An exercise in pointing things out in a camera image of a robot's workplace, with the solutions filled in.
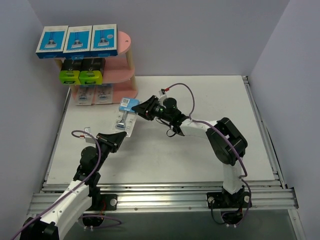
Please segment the blue Harry's razor box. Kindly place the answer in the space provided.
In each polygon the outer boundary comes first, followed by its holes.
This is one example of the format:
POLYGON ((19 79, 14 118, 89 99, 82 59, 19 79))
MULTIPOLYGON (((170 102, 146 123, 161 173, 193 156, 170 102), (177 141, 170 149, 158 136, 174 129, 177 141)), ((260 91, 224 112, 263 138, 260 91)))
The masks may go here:
POLYGON ((79 60, 91 56, 92 29, 92 25, 68 28, 63 49, 66 59, 79 60))
POLYGON ((92 57, 106 58, 118 55, 117 24, 100 24, 92 26, 90 44, 92 57))
POLYGON ((55 59, 64 57, 68 25, 45 26, 38 42, 36 55, 39 59, 55 59))

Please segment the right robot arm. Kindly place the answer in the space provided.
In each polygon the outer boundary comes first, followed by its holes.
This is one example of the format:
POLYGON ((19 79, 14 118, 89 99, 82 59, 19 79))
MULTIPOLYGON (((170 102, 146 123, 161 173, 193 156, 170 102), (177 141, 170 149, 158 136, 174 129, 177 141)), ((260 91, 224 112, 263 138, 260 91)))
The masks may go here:
POLYGON ((177 135, 207 139, 223 165, 223 203, 232 207, 240 201, 240 194, 244 192, 243 178, 248 176, 242 161, 248 142, 229 118, 195 120, 178 109, 176 99, 168 97, 160 101, 154 95, 131 109, 145 120, 158 118, 166 122, 177 135))

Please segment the pink three-tier shelf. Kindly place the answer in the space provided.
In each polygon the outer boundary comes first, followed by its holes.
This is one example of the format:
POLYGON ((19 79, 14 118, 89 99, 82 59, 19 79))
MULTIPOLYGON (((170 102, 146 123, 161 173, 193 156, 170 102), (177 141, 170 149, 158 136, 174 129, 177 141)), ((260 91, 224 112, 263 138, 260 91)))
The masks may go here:
MULTIPOLYGON (((105 66, 103 73, 102 84, 113 85, 113 98, 112 103, 119 103, 123 97, 135 98, 138 94, 136 78, 135 78, 135 65, 132 57, 131 38, 130 36, 117 29, 117 56, 108 57, 86 57, 90 58, 104 58, 105 66)), ((58 60, 61 68, 64 60, 58 60)), ((68 85, 71 92, 76 96, 80 86, 88 85, 68 85)))

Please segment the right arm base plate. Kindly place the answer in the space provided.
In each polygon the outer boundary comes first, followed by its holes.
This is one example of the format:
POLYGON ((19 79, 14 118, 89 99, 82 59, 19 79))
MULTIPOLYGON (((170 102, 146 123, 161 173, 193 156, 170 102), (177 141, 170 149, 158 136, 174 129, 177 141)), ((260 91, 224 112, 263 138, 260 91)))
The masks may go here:
POLYGON ((230 194, 227 191, 208 192, 206 194, 208 208, 212 209, 238 209, 251 208, 248 191, 230 194))

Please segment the aluminium rail frame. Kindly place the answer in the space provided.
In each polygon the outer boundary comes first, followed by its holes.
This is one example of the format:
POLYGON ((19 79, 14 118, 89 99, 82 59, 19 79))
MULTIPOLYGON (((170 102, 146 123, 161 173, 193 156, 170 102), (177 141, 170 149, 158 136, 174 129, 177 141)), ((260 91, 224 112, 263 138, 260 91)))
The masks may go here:
MULTIPOLYGON (((249 79, 240 75, 138 76, 137 98, 147 100, 161 88, 195 119, 229 118, 248 142, 243 159, 246 182, 252 191, 252 208, 237 227, 240 235, 255 240, 303 240, 295 191, 287 188, 267 128, 253 99, 249 79)), ((75 167, 83 140, 71 136, 77 128, 110 133, 116 106, 76 106, 70 99, 46 173, 41 193, 28 210, 35 215, 64 191, 75 167)), ((166 136, 166 128, 138 118, 131 137, 101 169, 99 186, 118 195, 116 212, 204 212, 207 192, 221 190, 223 166, 208 142, 199 137, 166 136)))

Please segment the clear blister razor pack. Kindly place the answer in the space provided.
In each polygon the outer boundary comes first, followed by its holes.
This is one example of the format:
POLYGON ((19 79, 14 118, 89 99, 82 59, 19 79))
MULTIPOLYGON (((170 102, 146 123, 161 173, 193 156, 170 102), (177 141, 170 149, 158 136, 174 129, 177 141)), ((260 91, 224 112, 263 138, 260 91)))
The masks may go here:
POLYGON ((75 97, 76 106, 91 106, 95 93, 94 85, 80 86, 75 97))
POLYGON ((118 132, 126 132, 126 137, 130 138, 137 120, 137 113, 132 110, 140 104, 135 98, 123 97, 118 106, 118 113, 112 129, 118 132))

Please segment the white Gillette razor pack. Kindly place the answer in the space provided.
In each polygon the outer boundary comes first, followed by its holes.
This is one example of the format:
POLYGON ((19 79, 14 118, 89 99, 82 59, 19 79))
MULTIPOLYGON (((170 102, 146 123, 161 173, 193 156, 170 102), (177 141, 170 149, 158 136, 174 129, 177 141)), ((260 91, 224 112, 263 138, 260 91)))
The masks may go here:
POLYGON ((95 105, 107 105, 113 103, 113 85, 101 84, 97 85, 94 94, 95 105))

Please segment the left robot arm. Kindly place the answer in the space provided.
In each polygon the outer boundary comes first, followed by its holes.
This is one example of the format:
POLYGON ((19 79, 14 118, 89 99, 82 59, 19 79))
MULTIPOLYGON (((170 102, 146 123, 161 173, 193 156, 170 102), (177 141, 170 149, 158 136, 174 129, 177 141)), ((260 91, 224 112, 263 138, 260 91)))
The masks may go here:
POLYGON ((78 139, 90 137, 94 146, 81 151, 76 173, 62 195, 43 212, 25 221, 19 232, 21 240, 62 240, 86 210, 95 210, 103 202, 98 187, 99 170, 108 155, 118 151, 127 133, 92 136, 83 130, 74 130, 71 134, 78 139))

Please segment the black green razor box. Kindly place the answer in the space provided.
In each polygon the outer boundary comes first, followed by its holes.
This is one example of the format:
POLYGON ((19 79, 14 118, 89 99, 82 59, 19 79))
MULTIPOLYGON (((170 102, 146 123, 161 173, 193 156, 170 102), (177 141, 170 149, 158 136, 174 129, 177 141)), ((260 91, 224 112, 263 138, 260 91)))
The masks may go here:
POLYGON ((64 85, 80 85, 80 72, 82 67, 82 60, 65 59, 60 73, 59 80, 64 85))
POLYGON ((81 85, 101 85, 106 60, 104 58, 85 58, 82 60, 79 81, 81 85))

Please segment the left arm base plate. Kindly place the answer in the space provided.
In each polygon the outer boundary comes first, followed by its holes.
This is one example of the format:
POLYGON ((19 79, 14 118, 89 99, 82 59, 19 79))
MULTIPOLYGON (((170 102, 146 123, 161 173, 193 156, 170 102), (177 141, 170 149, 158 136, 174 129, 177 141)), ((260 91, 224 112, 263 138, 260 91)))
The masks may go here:
POLYGON ((118 204, 117 194, 102 194, 98 202, 98 210, 100 211, 115 211, 118 204))

